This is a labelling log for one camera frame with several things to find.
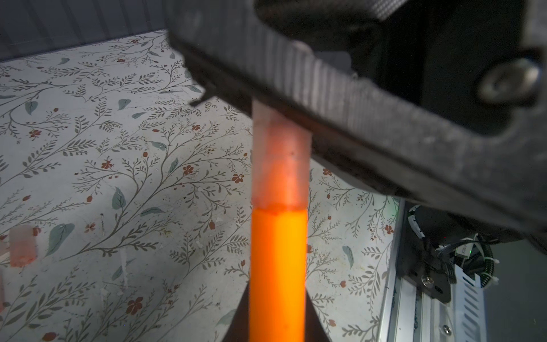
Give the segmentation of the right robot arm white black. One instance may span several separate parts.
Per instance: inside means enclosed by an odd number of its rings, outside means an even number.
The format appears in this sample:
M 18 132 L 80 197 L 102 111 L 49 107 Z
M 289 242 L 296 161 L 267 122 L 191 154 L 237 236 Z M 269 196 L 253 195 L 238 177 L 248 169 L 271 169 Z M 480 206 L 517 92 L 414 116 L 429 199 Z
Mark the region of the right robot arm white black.
M 207 97 L 259 100 L 346 182 L 413 202 L 423 253 L 546 250 L 545 1 L 166 1 Z

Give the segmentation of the orange marker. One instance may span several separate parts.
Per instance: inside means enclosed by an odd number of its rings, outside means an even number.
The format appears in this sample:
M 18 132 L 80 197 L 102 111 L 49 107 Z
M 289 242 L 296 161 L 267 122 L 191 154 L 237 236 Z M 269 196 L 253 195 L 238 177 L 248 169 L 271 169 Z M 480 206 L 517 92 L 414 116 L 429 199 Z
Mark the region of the orange marker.
M 303 341 L 307 212 L 252 212 L 249 340 Z

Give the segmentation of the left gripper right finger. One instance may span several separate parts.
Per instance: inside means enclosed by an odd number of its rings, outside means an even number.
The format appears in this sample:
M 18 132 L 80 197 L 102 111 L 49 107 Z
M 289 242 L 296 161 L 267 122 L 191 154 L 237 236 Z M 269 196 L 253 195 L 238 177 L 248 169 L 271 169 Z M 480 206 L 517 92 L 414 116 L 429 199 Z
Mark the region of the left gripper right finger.
M 329 342 L 309 293 L 306 293 L 305 342 Z

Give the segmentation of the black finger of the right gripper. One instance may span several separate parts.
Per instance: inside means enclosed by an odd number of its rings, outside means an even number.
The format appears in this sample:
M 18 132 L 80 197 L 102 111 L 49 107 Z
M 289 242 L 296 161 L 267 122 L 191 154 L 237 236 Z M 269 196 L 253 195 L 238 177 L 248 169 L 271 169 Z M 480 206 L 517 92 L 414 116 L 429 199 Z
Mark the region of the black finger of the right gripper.
M 545 1 L 166 1 L 192 77 L 313 133 L 350 183 L 546 229 Z

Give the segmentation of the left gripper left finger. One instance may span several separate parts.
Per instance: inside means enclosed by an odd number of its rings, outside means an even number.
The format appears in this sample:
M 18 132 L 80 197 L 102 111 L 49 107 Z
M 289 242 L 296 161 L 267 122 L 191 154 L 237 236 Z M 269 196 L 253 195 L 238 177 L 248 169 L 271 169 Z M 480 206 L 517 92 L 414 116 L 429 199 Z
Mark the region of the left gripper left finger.
M 249 341 L 249 284 L 246 285 L 242 298 L 236 308 L 232 322 L 222 342 Z

